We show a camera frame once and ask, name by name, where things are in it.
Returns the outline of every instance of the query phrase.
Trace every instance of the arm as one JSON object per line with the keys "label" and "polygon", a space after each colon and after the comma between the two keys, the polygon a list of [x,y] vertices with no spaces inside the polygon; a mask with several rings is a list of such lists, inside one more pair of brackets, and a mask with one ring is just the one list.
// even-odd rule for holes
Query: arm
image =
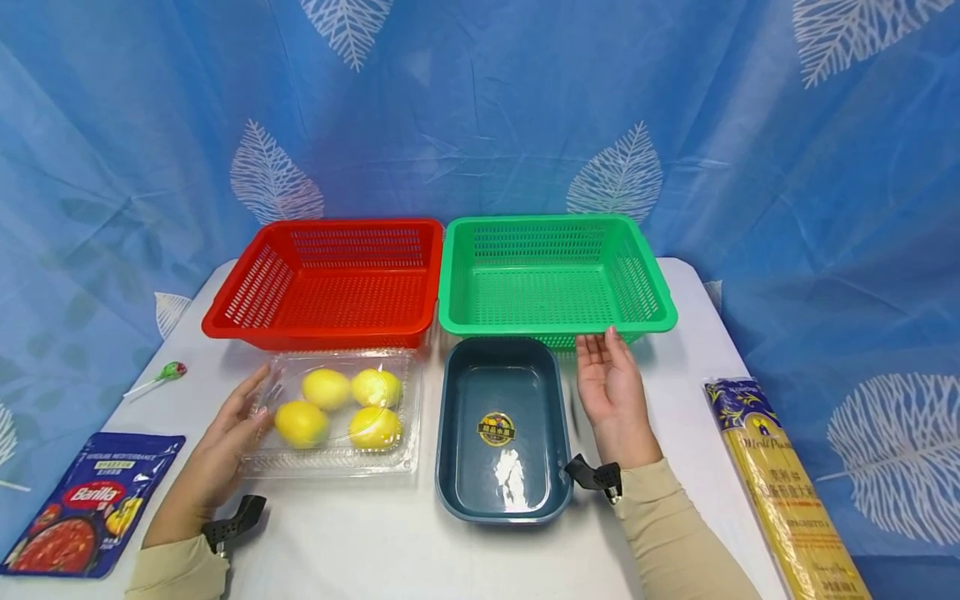
{"label": "arm", "polygon": [[217,600],[229,563],[213,554],[201,533],[240,484],[240,460],[270,427],[261,409],[248,418],[252,392],[267,376],[261,367],[227,398],[163,498],[136,555],[125,600]]}
{"label": "arm", "polygon": [[640,371],[613,327],[603,336],[578,336],[577,387],[601,461],[621,468],[623,497],[614,511],[633,549],[644,597],[759,598],[663,458]]}

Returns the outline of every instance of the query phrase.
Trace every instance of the blue curtain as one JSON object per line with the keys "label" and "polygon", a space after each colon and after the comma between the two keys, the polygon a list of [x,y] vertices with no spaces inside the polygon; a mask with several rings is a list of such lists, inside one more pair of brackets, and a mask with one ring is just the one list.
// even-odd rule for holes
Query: blue curtain
{"label": "blue curtain", "polygon": [[0,551],[261,224],[618,211],[702,275],[875,596],[947,597],[958,31],[953,0],[3,3]]}

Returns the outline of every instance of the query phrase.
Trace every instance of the plastic basket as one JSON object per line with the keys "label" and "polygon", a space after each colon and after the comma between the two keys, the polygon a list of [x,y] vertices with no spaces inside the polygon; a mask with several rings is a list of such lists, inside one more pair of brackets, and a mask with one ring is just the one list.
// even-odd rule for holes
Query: plastic basket
{"label": "plastic basket", "polygon": [[477,217],[446,231],[440,324],[464,336],[523,335],[571,348],[616,325],[627,342],[677,324],[636,223],[622,215]]}
{"label": "plastic basket", "polygon": [[416,348],[442,248],[432,219],[272,223],[220,288],[204,333],[277,351]]}

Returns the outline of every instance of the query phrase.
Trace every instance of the hand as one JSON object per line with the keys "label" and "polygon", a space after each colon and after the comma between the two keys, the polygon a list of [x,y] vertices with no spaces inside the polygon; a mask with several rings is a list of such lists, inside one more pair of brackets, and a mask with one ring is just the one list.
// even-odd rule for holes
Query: hand
{"label": "hand", "polygon": [[613,326],[602,336],[577,336],[577,389],[604,465],[636,468],[663,458],[640,371]]}
{"label": "hand", "polygon": [[252,393],[268,373],[269,366],[260,367],[224,402],[156,511],[143,541],[145,549],[196,538],[236,492],[243,455],[272,425],[266,408],[248,418]]}

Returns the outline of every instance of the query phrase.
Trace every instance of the green plastic basket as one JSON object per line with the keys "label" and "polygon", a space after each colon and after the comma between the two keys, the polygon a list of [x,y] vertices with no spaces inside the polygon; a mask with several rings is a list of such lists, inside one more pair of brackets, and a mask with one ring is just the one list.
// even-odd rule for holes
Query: green plastic basket
{"label": "green plastic basket", "polygon": [[447,228],[440,325],[453,335],[572,348],[577,334],[612,324],[627,342],[677,324],[657,259],[628,217],[468,217]]}

